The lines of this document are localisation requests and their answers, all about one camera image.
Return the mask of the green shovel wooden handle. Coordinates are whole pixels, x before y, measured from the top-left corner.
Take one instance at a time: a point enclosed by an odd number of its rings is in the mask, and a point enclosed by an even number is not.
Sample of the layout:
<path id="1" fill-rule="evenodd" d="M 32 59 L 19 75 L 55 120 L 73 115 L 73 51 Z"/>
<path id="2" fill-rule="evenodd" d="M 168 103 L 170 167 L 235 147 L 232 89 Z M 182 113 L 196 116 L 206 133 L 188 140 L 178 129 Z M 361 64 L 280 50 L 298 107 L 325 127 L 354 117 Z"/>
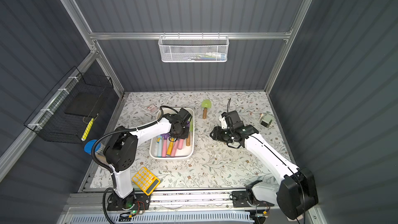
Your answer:
<path id="1" fill-rule="evenodd" d="M 201 107 L 203 108 L 203 119 L 206 119 L 208 109 L 211 108 L 211 101 L 209 99 L 205 99 L 202 102 Z"/>

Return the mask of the green shovel brown handle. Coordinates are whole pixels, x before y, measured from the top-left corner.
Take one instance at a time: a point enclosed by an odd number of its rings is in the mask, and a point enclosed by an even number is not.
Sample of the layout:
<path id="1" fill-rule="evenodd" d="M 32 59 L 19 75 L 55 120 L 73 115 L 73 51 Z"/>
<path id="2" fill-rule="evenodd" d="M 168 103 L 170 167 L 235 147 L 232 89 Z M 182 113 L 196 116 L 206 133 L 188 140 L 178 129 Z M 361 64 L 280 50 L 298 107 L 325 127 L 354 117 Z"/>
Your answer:
<path id="1" fill-rule="evenodd" d="M 193 131 L 193 121 L 190 120 L 187 123 L 187 128 L 188 128 L 188 136 L 186 138 L 186 146 L 189 147 L 191 146 L 191 132 Z"/>

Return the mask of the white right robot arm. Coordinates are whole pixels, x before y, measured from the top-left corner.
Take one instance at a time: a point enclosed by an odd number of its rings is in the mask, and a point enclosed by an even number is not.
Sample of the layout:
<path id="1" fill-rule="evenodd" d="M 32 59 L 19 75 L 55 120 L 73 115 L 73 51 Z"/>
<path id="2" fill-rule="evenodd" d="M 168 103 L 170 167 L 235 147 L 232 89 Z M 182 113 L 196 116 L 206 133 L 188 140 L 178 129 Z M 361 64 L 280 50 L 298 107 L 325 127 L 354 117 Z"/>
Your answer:
<path id="1" fill-rule="evenodd" d="M 262 180 L 251 183 L 249 192 L 258 201 L 278 205 L 289 219 L 296 219 L 319 203 L 315 177 L 307 168 L 299 168 L 277 152 L 252 125 L 244 125 L 237 111 L 223 112 L 221 126 L 210 133 L 215 141 L 227 145 L 239 143 L 257 157 L 271 172 L 278 186 Z"/>

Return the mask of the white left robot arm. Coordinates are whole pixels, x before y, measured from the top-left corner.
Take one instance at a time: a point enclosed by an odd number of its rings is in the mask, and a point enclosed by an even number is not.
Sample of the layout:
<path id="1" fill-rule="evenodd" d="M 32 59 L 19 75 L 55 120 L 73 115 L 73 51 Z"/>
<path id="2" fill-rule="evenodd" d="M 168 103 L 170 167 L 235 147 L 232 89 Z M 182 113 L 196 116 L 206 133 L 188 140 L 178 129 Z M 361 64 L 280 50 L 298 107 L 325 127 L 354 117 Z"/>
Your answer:
<path id="1" fill-rule="evenodd" d="M 160 117 L 156 121 L 131 129 L 120 126 L 104 135 L 105 138 L 110 137 L 103 151 L 106 162 L 98 164 L 110 172 L 114 193 L 125 199 L 134 191 L 130 166 L 135 161 L 139 146 L 162 134 L 169 134 L 176 140 L 186 139 L 188 123 L 192 120 L 192 114 L 185 108 L 176 110 L 161 106 Z"/>

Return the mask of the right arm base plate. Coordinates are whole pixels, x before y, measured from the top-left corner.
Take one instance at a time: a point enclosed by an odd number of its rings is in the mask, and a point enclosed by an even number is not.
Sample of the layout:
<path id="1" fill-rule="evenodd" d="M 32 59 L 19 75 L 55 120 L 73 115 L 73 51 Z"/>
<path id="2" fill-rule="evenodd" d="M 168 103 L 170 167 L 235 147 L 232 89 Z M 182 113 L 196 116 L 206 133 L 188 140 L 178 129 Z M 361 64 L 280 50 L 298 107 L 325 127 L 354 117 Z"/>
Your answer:
<path id="1" fill-rule="evenodd" d="M 245 190 L 240 191 L 232 191 L 229 195 L 230 200 L 233 202 L 233 206 L 235 208 L 242 208 L 242 207 L 266 207 L 270 208 L 275 206 L 272 203 L 266 201 L 259 201 L 257 200 L 252 193 L 249 193 Z"/>

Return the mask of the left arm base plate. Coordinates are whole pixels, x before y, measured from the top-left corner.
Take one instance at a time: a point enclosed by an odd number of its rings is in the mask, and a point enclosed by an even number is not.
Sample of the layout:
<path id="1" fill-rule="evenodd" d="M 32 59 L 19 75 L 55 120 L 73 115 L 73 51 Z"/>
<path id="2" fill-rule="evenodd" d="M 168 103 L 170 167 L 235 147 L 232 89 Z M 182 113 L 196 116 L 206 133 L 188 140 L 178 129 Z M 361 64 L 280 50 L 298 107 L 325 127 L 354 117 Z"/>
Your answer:
<path id="1" fill-rule="evenodd" d="M 144 211 L 149 209 L 151 197 L 146 194 L 130 194 L 125 199 L 111 193 L 106 199 L 108 211 Z"/>

